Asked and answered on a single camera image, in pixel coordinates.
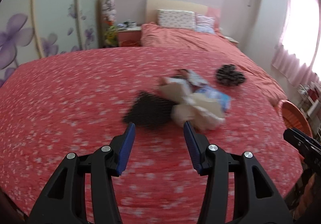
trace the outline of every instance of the pink curtain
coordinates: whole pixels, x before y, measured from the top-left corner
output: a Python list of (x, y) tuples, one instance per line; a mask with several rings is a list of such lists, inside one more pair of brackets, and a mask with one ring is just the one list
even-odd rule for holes
[(297, 87), (299, 84), (309, 84), (312, 82), (319, 82), (319, 77), (316, 73), (312, 71), (312, 66), (317, 54), (318, 43), (320, 39), (320, 28), (321, 28), (321, 16), (319, 15), (319, 32), (317, 33), (316, 45), (314, 47), (308, 47), (308, 49), (302, 48), (304, 52), (301, 52), (301, 55), (310, 54), (311, 58), (307, 63), (302, 64), (302, 60), (300, 63), (299, 58), (296, 56), (295, 53), (291, 53), (290, 49), (285, 49), (283, 45), (283, 39), (286, 34), (290, 18), (293, 18), (293, 13), (291, 13), (291, 0), (288, 0), (288, 7), (287, 7), (287, 16), (285, 20), (285, 24), (283, 27), (283, 31), (279, 40), (279, 43), (276, 47), (276, 52), (272, 60), (272, 65), (278, 69), (287, 79), (288, 81), (294, 86)]

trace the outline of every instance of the bed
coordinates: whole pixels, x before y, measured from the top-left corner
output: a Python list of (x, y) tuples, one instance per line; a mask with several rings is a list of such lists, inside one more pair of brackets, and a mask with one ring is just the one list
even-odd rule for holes
[[(216, 34), (160, 27), (156, 24), (157, 9), (192, 11), (212, 16), (216, 19)], [(183, 1), (147, 0), (146, 22), (147, 24), (142, 26), (141, 43), (143, 46), (203, 50), (224, 54), (232, 64), (238, 66), (247, 78), (251, 78), (272, 106), (276, 107), (280, 100), (287, 99), (282, 88), (271, 76), (223, 37), (219, 31), (219, 10)]]
[[(302, 172), (298, 153), (283, 140), (285, 125), (252, 78), (236, 88), (216, 83), (215, 70), (230, 62), (215, 51), (140, 47), (72, 52), (19, 66), (0, 89), (1, 188), (29, 214), (67, 153), (109, 144), (125, 130), (122, 117), (139, 91), (156, 93), (160, 76), (187, 67), (232, 97), (226, 122), (205, 132), (209, 141), (235, 154), (252, 151), (284, 196)], [(174, 123), (158, 131), (137, 127), (127, 169), (113, 180), (125, 224), (196, 223), (206, 177), (193, 170)], [(232, 175), (229, 181), (231, 219)]]

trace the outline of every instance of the window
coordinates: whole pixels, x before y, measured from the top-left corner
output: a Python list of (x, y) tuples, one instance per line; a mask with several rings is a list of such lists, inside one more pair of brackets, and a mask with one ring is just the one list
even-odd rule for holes
[(294, 87), (315, 82), (316, 74), (321, 77), (321, 46), (317, 51), (319, 21), (319, 0), (288, 0), (287, 18), (272, 66)]
[(290, 15), (282, 45), (289, 54), (295, 54), (300, 65), (309, 66), (317, 46), (319, 31), (319, 4), (317, 0), (291, 0)]

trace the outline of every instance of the wooden headboard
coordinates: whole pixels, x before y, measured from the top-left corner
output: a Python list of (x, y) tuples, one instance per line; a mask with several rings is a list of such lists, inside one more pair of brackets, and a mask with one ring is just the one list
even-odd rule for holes
[(176, 0), (147, 0), (145, 22), (157, 23), (158, 9), (173, 9), (193, 11), (200, 15), (211, 16), (216, 18), (216, 24), (219, 25), (220, 10), (205, 5), (195, 4), (192, 2), (176, 1)]

